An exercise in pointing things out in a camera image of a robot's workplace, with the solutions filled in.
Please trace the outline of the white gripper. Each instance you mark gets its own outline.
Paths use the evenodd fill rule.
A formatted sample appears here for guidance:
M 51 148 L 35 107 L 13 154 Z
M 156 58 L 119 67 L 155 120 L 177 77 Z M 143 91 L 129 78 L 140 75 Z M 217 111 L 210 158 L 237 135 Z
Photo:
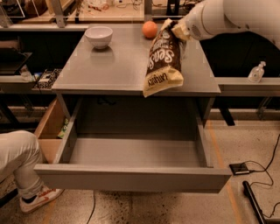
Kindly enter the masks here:
M 217 2 L 202 1 L 197 3 L 185 16 L 184 24 L 175 24 L 171 31 L 180 40 L 211 39 L 216 36 Z

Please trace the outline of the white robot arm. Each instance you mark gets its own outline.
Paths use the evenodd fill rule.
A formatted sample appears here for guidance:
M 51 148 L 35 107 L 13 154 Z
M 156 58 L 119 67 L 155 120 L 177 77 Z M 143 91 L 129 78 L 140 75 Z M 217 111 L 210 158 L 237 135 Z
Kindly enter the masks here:
M 280 49 L 280 0 L 203 0 L 171 29 L 182 40 L 253 32 Z

